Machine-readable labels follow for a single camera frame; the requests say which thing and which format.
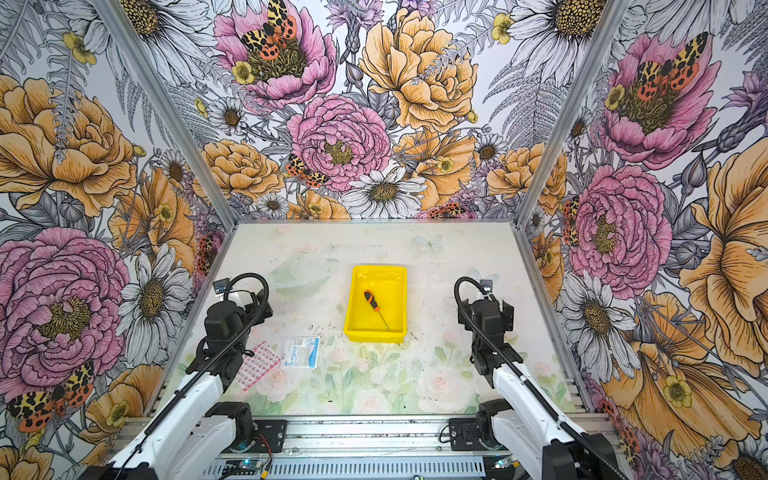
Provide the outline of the orange black handled screwdriver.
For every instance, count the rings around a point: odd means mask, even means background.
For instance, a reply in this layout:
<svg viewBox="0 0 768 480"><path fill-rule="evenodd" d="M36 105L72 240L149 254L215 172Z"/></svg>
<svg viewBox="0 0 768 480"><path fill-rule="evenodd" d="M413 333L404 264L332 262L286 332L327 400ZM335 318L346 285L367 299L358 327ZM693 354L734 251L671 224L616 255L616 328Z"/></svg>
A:
<svg viewBox="0 0 768 480"><path fill-rule="evenodd" d="M375 297L374 293L372 291L370 291L370 290L365 290L364 291L364 298L365 298L366 302L369 304L369 306L371 307L371 309L374 312L376 312L378 314L378 316L381 318L384 326L388 330L390 330L390 326L389 326L387 320L385 319L385 317L383 316L383 314L381 312L381 307L380 307L378 301L376 300L376 297Z"/></svg>

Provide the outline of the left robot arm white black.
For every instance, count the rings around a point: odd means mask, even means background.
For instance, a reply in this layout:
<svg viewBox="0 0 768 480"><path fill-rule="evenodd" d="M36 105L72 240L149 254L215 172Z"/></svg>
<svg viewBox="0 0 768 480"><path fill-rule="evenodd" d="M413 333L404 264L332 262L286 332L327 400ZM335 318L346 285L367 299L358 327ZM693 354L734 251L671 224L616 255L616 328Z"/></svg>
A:
<svg viewBox="0 0 768 480"><path fill-rule="evenodd" d="M224 298L208 309L206 336L173 397L112 460L87 467L82 479L197 479L220 454L253 446L250 406L221 399L252 354L251 328L272 315L266 290L250 297L244 307Z"/></svg>

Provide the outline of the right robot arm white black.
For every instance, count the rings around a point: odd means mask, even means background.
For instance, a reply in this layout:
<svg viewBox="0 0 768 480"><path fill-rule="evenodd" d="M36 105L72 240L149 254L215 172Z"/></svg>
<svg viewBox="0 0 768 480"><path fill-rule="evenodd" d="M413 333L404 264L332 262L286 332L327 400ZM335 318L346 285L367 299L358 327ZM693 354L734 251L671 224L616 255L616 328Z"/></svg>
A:
<svg viewBox="0 0 768 480"><path fill-rule="evenodd" d="M459 323L472 332L470 361L499 395L479 407L482 442L508 450L531 479L625 479L610 441L564 413L505 342L513 307L493 296L456 303Z"/></svg>

